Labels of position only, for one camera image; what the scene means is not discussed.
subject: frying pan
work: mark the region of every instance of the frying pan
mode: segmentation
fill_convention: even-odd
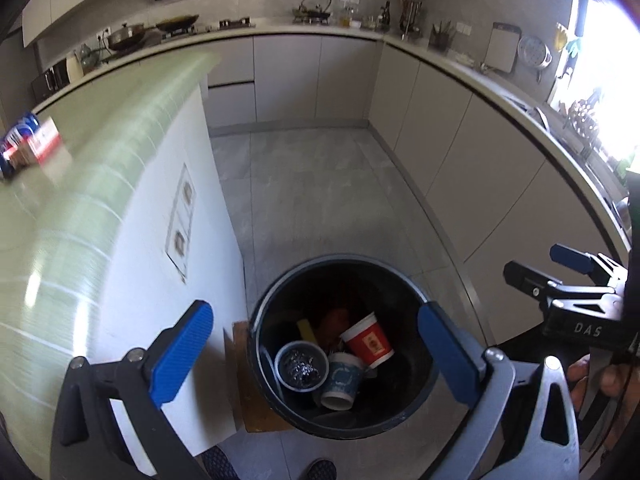
[[[122,28],[107,36],[109,49],[115,51],[126,50],[142,41],[148,30],[142,23],[129,26],[123,23]]]
[[[186,16],[176,16],[168,20],[162,20],[162,22],[156,23],[156,27],[162,32],[174,32],[181,28],[189,28],[193,25],[198,18],[199,14],[192,14]]]

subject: countertop edge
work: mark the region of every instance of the countertop edge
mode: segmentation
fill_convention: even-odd
[[[510,94],[506,89],[497,91],[492,87],[497,87],[499,84],[481,74],[455,63],[450,59],[445,58],[442,54],[431,51],[423,46],[419,46],[413,43],[407,43],[401,41],[393,34],[381,34],[379,32],[373,32],[370,30],[362,30],[357,28],[346,27],[332,27],[321,25],[297,25],[293,23],[279,24],[279,25],[259,25],[251,28],[238,28],[233,30],[223,30],[216,32],[209,32],[206,34],[197,34],[196,36],[190,36],[183,40],[175,40],[168,43],[159,44],[149,48],[143,48],[138,52],[124,57],[121,60],[117,60],[108,64],[105,67],[101,67],[94,72],[91,72],[84,76],[80,81],[72,83],[66,86],[57,94],[53,95],[46,101],[42,102],[33,109],[33,113],[37,114],[45,110],[49,105],[63,98],[65,95],[73,92],[77,88],[99,78],[113,70],[117,70],[128,64],[139,62],[142,59],[156,56],[172,50],[178,50],[190,46],[196,46],[199,44],[210,43],[220,40],[232,40],[236,38],[245,38],[253,36],[268,36],[277,34],[292,34],[292,35],[307,35],[317,34],[320,36],[342,36],[345,38],[354,38],[370,41],[383,41],[389,46],[402,50],[406,54],[416,57],[417,59],[427,63],[430,66],[435,67],[441,72],[452,76],[458,82],[478,94],[482,99],[489,103],[497,111],[505,115],[514,126],[518,127],[523,134],[527,135],[534,143],[538,144],[539,149],[542,150],[547,156],[551,157],[552,163],[556,167],[556,170],[561,173],[565,173],[571,181],[577,186],[577,190],[582,194],[583,198],[587,200],[594,213],[596,213],[599,221],[602,223],[607,231],[610,239],[613,241],[618,256],[622,260],[623,264],[626,264],[628,258],[628,252],[630,251],[630,245],[623,233],[622,228],[618,226],[618,223],[610,211],[609,206],[606,204],[603,197],[600,195],[595,186],[591,183],[589,177],[584,173],[550,133],[540,128],[530,117],[518,110],[512,103],[505,99],[505,95]]]

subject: electrical outlet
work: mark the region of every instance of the electrical outlet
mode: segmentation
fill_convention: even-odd
[[[456,23],[456,31],[460,34],[464,34],[465,36],[471,35],[471,25],[467,25],[466,23],[457,22]]]
[[[103,30],[100,30],[95,33],[95,39],[98,40],[98,44],[100,44],[101,40],[106,42],[108,36],[111,35],[111,27],[105,27]]]

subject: shoe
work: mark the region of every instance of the shoe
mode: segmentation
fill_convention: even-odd
[[[201,457],[204,469],[213,480],[240,480],[231,462],[218,446],[206,450]]]
[[[331,460],[321,458],[313,462],[306,472],[305,480],[337,480],[338,472]]]

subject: white wall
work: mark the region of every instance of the white wall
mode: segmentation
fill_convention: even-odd
[[[164,248],[184,163],[196,195],[183,282]],[[236,432],[225,339],[233,339],[233,322],[246,319],[242,256],[222,195],[200,88],[169,127],[127,207],[100,300],[95,350],[88,358],[109,362],[122,359],[130,348],[148,348],[194,300],[213,307],[213,332],[178,396],[162,410],[185,446],[199,454]],[[114,412],[136,465],[152,474],[121,403]]]

